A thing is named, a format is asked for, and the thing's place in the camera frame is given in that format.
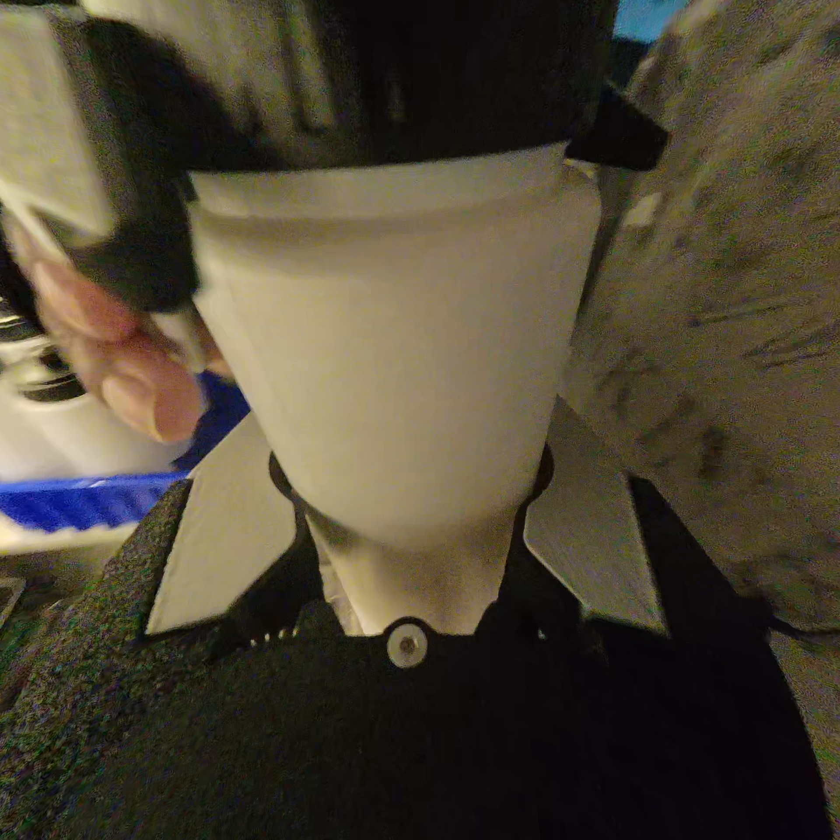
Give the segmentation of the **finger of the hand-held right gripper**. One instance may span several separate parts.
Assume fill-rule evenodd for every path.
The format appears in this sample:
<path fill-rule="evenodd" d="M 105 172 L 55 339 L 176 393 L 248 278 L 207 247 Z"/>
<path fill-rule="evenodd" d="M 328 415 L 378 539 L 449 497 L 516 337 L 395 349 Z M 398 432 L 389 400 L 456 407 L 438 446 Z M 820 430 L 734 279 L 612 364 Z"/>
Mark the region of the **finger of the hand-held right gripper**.
<path fill-rule="evenodd" d="M 199 285 L 184 176 L 131 45 L 81 9 L 2 10 L 2 204 L 48 259 L 135 311 L 174 313 Z"/>
<path fill-rule="evenodd" d="M 669 132 L 609 81 L 568 81 L 565 102 L 574 131 L 565 151 L 565 215 L 572 228 L 582 228 L 597 191 L 586 166 L 649 172 L 664 155 Z"/>

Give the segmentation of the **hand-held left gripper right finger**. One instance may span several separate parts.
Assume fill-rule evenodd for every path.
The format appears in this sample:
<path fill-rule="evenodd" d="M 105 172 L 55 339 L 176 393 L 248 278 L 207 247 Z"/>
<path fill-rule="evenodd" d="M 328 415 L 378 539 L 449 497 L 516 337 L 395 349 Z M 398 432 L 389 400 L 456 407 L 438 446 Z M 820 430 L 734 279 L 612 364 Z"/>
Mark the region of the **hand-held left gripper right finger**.
<path fill-rule="evenodd" d="M 553 473 L 523 527 L 532 554 L 591 619 L 666 634 L 667 621 L 620 458 L 558 395 Z"/>

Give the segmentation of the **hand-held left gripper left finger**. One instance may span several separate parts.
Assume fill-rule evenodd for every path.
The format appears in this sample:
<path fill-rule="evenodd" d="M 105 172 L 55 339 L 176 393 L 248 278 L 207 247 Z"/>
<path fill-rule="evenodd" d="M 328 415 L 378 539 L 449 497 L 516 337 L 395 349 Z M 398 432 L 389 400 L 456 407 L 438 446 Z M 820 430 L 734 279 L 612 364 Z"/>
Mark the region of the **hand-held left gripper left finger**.
<path fill-rule="evenodd" d="M 270 454 L 250 413 L 191 472 L 148 635 L 223 616 L 289 549 L 295 509 L 270 477 Z"/>

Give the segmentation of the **blue plastic bin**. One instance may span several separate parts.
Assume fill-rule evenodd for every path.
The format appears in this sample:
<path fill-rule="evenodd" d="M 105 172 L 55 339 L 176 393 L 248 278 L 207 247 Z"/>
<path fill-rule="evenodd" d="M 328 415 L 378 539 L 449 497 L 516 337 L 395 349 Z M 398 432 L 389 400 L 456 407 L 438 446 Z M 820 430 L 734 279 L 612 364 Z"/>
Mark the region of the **blue plastic bin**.
<path fill-rule="evenodd" d="M 66 529 L 115 529 L 141 521 L 169 487 L 185 479 L 249 413 L 243 393 L 231 382 L 204 373 L 201 383 L 208 408 L 191 447 L 160 474 L 85 476 L 4 481 L 1 511 L 27 530 L 54 533 Z"/>

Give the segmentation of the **white squeeze bottle black cap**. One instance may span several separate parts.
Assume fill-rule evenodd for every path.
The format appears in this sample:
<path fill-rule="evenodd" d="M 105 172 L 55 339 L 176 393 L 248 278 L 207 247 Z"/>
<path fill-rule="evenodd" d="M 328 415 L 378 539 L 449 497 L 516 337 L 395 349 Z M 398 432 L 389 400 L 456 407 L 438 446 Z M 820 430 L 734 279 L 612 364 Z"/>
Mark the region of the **white squeeze bottle black cap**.
<path fill-rule="evenodd" d="M 1 421 L 2 482 L 165 473 L 193 443 L 124 425 L 48 345 L 3 367 Z"/>
<path fill-rule="evenodd" d="M 364 634 L 471 634 L 497 599 L 598 226 L 565 149 L 616 7 L 248 13 L 281 170 L 192 175 L 197 305 Z"/>

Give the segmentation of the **person's right hand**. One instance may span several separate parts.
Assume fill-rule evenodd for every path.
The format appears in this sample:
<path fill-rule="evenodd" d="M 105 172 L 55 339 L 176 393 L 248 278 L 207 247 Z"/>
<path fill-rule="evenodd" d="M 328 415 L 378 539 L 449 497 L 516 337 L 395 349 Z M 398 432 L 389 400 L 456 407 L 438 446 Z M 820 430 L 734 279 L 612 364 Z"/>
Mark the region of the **person's right hand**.
<path fill-rule="evenodd" d="M 3 242 L 34 293 L 40 323 L 87 391 L 158 443 L 192 437 L 206 412 L 198 375 L 144 314 L 49 259 L 14 218 L 3 220 Z"/>

